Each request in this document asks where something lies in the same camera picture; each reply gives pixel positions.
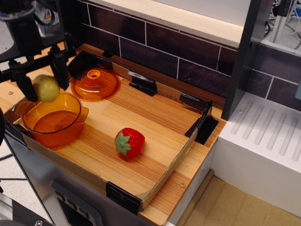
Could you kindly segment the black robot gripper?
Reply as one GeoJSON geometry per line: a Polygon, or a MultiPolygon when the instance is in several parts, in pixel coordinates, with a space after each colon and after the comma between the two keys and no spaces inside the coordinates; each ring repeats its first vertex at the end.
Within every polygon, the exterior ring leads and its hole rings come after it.
{"type": "Polygon", "coordinates": [[[0,61],[8,61],[9,69],[0,73],[1,81],[14,81],[25,97],[32,102],[38,101],[31,79],[27,73],[49,65],[59,87],[67,90],[69,77],[66,62],[76,55],[71,43],[71,35],[66,33],[53,37],[42,37],[42,43],[36,40],[23,41],[24,52],[14,44],[9,50],[0,55],[0,61]]]}

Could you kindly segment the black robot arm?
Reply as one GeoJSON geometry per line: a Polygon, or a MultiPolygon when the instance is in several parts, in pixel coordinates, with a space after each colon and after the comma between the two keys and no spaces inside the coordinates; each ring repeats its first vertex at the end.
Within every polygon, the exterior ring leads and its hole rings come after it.
{"type": "Polygon", "coordinates": [[[41,37],[38,25],[44,24],[35,13],[32,0],[2,0],[0,20],[7,25],[13,45],[1,53],[0,61],[9,68],[0,73],[0,81],[17,84],[25,97],[37,101],[37,95],[27,73],[50,66],[59,87],[69,86],[68,59],[76,55],[71,35],[61,32],[51,37],[41,37]]]}

